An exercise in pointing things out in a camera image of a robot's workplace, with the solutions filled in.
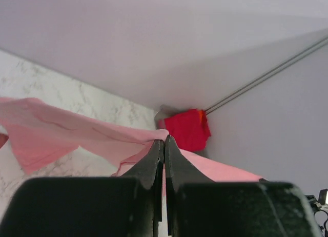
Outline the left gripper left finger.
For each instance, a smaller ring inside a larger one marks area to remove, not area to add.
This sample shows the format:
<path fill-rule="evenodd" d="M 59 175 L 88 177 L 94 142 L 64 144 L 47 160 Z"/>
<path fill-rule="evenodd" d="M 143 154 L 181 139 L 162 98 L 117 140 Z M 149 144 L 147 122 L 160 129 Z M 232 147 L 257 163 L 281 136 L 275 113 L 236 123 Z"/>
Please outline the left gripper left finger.
<path fill-rule="evenodd" d="M 163 142 L 121 176 L 36 177 L 14 194 L 1 236 L 158 236 Z"/>

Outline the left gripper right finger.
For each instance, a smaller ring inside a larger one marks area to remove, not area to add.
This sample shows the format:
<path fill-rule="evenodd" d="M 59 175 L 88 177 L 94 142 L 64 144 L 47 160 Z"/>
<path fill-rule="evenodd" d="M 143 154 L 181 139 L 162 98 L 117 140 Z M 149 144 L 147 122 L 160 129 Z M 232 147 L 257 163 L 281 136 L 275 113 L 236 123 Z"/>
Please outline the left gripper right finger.
<path fill-rule="evenodd" d="M 170 236 L 322 236 L 302 191 L 286 182 L 215 182 L 165 141 Z"/>

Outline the pink t shirt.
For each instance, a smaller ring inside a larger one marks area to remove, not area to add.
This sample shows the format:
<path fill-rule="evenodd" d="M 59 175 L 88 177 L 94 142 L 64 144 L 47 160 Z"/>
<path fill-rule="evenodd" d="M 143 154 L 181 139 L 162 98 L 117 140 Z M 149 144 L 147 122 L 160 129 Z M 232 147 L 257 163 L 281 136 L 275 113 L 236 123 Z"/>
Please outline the pink t shirt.
<path fill-rule="evenodd" d="M 82 148 L 105 159 L 122 176 L 168 131 L 141 130 L 98 121 L 45 104 L 36 98 L 1 98 L 1 193 L 15 186 L 15 178 L 36 172 Z"/>

